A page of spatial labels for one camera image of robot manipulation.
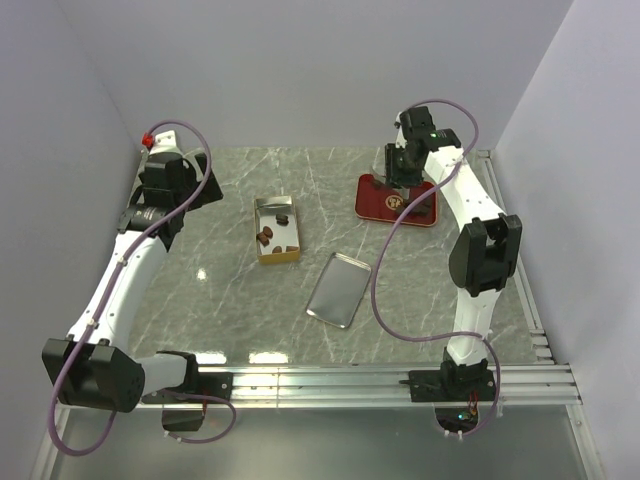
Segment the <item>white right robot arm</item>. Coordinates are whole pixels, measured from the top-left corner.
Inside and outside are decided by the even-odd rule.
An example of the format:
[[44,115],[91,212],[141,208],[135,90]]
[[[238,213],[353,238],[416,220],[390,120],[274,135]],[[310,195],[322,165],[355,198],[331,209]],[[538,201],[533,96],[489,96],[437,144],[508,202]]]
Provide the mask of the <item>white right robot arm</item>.
[[423,101],[397,115],[396,140],[385,148],[385,183],[410,190],[430,178],[457,222],[448,261],[457,304],[440,386],[449,398],[462,399],[488,369],[485,340],[497,300],[516,270],[522,222],[490,198],[455,132],[436,127],[430,104]]

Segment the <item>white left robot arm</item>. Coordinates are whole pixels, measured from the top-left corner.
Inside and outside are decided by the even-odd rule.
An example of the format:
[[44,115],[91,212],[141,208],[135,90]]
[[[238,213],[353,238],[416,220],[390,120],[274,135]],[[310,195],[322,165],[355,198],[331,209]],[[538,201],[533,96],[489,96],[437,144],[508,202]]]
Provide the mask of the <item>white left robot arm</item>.
[[165,126],[143,137],[148,150],[140,183],[118,222],[108,266],[79,320],[62,339],[50,339],[42,360],[56,401],[130,412],[142,397],[166,389],[177,401],[201,389],[194,355],[161,351],[134,359],[133,322],[190,210],[222,199],[208,153],[187,159]]

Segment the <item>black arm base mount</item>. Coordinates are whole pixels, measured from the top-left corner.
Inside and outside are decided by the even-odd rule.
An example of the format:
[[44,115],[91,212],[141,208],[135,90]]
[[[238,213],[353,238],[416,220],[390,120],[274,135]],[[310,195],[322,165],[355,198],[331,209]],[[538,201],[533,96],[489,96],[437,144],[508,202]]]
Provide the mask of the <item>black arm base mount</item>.
[[489,370],[472,373],[444,368],[411,370],[400,384],[409,388],[414,403],[492,401],[497,392],[496,381]]

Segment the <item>silver metal tweezers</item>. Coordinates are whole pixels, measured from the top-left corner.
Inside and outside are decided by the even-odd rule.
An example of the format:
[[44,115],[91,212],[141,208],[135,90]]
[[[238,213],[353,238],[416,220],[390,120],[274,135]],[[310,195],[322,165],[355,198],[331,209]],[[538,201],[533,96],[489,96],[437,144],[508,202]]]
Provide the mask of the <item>silver metal tweezers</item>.
[[410,190],[408,188],[400,187],[392,183],[387,182],[387,178],[383,173],[376,170],[374,165],[369,168],[369,173],[372,176],[371,184],[374,189],[381,190],[386,189],[393,191],[396,195],[400,196],[403,201],[408,201],[410,198]]

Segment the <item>silver tin lid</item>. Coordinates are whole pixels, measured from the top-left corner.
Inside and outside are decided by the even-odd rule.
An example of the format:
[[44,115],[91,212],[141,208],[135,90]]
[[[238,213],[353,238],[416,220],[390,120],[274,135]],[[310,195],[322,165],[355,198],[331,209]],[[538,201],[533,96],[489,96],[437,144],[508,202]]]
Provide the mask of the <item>silver tin lid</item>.
[[351,326],[371,277],[371,267],[332,253],[307,302],[305,313],[339,329]]

